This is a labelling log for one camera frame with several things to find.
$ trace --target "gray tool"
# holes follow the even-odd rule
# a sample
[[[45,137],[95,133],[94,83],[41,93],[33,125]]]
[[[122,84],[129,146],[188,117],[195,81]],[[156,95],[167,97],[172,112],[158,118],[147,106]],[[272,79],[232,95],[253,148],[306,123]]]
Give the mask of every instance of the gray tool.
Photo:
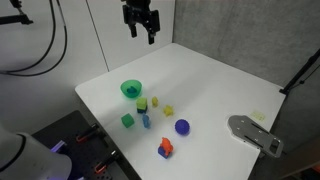
[[[231,116],[228,125],[232,133],[244,142],[251,143],[271,157],[281,156],[283,142],[248,116]]]

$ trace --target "gray wall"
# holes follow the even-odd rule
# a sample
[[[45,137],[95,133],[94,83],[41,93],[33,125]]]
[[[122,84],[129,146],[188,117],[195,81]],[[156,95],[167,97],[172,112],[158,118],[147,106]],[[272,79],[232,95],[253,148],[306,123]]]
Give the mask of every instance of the gray wall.
[[[177,0],[175,13],[175,43],[281,86],[320,48],[319,0]],[[319,77],[283,105],[287,151],[320,135]]]
[[[63,23],[56,1],[56,38],[45,60],[20,74],[52,67],[64,47]],[[0,123],[10,131],[34,133],[79,108],[75,86],[107,72],[106,62],[85,0],[61,1],[68,29],[68,47],[54,70],[36,77],[0,75]],[[0,70],[35,63],[46,51],[52,33],[49,1],[22,0],[22,9],[34,21],[0,26]],[[0,17],[18,14],[10,1],[0,0]]]

